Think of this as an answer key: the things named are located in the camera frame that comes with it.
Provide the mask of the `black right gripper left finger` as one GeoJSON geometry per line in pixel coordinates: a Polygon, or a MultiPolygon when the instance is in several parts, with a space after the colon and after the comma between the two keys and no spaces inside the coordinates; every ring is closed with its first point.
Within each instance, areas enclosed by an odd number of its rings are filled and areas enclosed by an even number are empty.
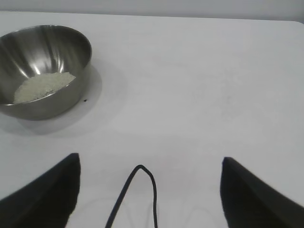
{"type": "Polygon", "coordinates": [[[80,159],[72,153],[0,201],[2,228],[64,228],[80,190],[80,159]]]}

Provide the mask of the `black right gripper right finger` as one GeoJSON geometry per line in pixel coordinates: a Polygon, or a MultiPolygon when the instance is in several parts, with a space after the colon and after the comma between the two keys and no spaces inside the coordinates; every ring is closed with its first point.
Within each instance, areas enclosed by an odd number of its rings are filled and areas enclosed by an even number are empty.
{"type": "Polygon", "coordinates": [[[304,208],[231,157],[222,162],[220,197],[230,228],[302,228],[304,208]]]}

